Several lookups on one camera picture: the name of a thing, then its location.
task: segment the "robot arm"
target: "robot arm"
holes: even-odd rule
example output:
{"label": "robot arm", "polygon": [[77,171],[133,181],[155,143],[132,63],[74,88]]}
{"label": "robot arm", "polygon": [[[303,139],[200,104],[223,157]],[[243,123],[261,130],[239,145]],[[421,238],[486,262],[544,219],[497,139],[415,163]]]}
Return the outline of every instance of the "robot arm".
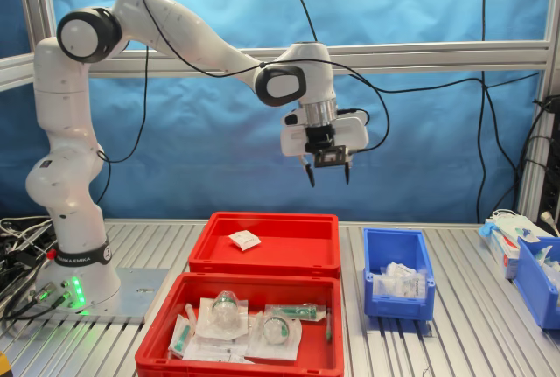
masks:
{"label": "robot arm", "polygon": [[312,154],[316,167],[349,163],[352,153],[368,144],[363,118],[338,116],[330,65],[284,62],[329,61],[326,47],[318,42],[294,44],[276,63],[264,65],[224,42],[199,16],[172,0],[116,0],[111,10],[73,11],[60,21],[57,39],[68,57],[84,63],[110,58],[129,40],[139,41],[191,67],[233,74],[269,106],[299,101],[300,109],[284,118],[283,153],[300,160]]}
{"label": "robot arm", "polygon": [[318,42],[294,44],[274,62],[262,63],[228,45],[200,17],[172,0],[116,0],[111,9],[69,13],[60,20],[57,38],[36,47],[37,118],[51,150],[26,181],[31,198],[51,215],[58,242],[54,264],[41,269],[37,285],[51,283],[58,292],[69,291],[62,310],[103,303],[120,286],[102,211],[89,194],[89,183],[102,168],[97,157],[102,147],[91,123],[88,69],[121,52],[129,40],[191,66],[235,76],[269,106],[298,101],[299,107],[283,118],[282,151],[298,157],[312,185],[306,155],[313,155],[316,167],[345,165],[347,174],[353,153],[368,144],[366,118],[337,109],[331,66],[300,60],[330,60]]}

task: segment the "blue curtain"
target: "blue curtain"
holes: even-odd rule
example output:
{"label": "blue curtain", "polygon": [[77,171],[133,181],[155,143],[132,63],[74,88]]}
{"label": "blue curtain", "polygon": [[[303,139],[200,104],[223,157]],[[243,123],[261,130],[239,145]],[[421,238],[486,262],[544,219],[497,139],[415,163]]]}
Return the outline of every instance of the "blue curtain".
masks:
{"label": "blue curtain", "polygon": [[[71,9],[114,0],[54,0]],[[238,47],[286,46],[311,38],[298,0],[178,0]],[[305,0],[318,39],[328,45],[480,39],[480,0]],[[541,39],[548,0],[487,0],[486,38]],[[530,72],[489,72],[495,84]],[[428,87],[480,73],[368,75],[378,87]],[[491,89],[500,138],[516,162],[529,130],[537,78]],[[90,81],[97,138],[109,157],[127,155],[142,120],[143,79]],[[368,110],[370,143],[386,122],[375,93],[337,76],[339,106]],[[0,94],[0,213],[40,210],[25,176],[47,151],[32,90]],[[101,207],[107,217],[206,218],[217,210],[335,213],[341,220],[473,222],[482,170],[476,137],[480,84],[384,96],[391,119],[382,147],[343,170],[316,171],[312,189],[298,161],[282,156],[280,119],[292,107],[263,106],[233,79],[150,79],[148,116],[135,155],[114,166]],[[486,104],[482,129],[487,178],[481,212],[513,184],[494,141]],[[93,182],[101,193],[107,169]],[[504,206],[511,204],[506,199]]]}

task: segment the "blue plastic bin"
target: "blue plastic bin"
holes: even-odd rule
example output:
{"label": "blue plastic bin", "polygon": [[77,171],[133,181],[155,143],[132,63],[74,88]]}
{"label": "blue plastic bin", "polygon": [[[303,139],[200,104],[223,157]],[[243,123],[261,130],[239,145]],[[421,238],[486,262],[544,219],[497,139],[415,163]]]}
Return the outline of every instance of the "blue plastic bin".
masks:
{"label": "blue plastic bin", "polygon": [[[364,311],[367,315],[413,320],[431,320],[433,318],[436,282],[422,231],[364,228],[364,254],[366,256]],[[426,298],[424,300],[373,294],[373,274],[380,274],[381,268],[387,267],[391,262],[427,271]]]}
{"label": "blue plastic bin", "polygon": [[542,248],[552,246],[547,257],[560,261],[560,239],[539,237],[538,243],[519,239],[520,252],[515,284],[525,299],[536,323],[543,329],[560,329],[560,308],[557,307],[558,290],[544,274],[535,259]]}

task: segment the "metal table surface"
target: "metal table surface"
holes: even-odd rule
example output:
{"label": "metal table surface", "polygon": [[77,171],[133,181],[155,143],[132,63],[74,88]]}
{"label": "metal table surface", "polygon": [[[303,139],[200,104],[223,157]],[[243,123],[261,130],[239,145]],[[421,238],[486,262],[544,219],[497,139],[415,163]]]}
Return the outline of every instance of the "metal table surface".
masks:
{"label": "metal table surface", "polygon": [[[51,318],[0,331],[15,376],[136,375],[134,354],[187,259],[204,220],[108,220],[120,267],[170,269],[145,325]],[[421,228],[437,293],[434,319],[362,313],[363,227]],[[559,376],[560,332],[543,332],[501,273],[473,225],[340,223],[346,376]]]}

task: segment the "red plastic bin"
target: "red plastic bin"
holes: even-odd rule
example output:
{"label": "red plastic bin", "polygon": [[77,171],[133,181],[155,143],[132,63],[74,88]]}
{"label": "red plastic bin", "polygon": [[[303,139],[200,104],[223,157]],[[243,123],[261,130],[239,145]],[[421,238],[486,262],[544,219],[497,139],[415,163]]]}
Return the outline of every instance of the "red plastic bin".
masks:
{"label": "red plastic bin", "polygon": [[[179,313],[186,303],[198,316],[201,297],[232,290],[248,300],[249,314],[265,304],[326,304],[332,308],[332,341],[325,338],[326,321],[302,321],[296,361],[251,359],[257,364],[228,364],[167,359],[167,347]],[[244,276],[185,273],[178,276],[159,313],[136,352],[139,377],[341,377],[344,374],[339,281],[323,277]]]}
{"label": "red plastic bin", "polygon": [[[241,230],[261,244],[242,252],[228,237]],[[315,213],[215,213],[189,256],[189,267],[193,272],[338,278],[339,221]]]}

